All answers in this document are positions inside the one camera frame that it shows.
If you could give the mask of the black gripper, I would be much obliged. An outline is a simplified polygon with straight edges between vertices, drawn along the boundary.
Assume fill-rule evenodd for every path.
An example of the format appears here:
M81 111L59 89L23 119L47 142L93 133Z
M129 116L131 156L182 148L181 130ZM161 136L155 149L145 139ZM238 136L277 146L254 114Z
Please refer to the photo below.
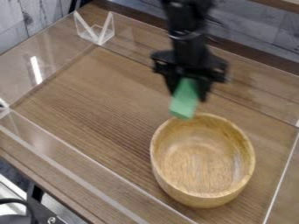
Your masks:
M171 94L182 78L199 80L199 97L201 101L206 102L213 82L227 80L229 62L211 53L201 31L174 33L170 39L173 49L151 53L154 71L165 77Z

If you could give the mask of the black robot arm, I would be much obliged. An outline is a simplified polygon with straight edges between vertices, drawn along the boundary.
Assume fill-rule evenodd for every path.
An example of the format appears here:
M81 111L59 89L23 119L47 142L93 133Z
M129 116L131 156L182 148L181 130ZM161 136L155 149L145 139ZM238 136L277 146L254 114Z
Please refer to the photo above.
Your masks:
M209 99L213 84L227 81L230 63L211 52L207 45L207 20L213 0L161 0L167 17L170 50L151 53L154 72L161 74L171 94L183 78L195 82L195 95Z

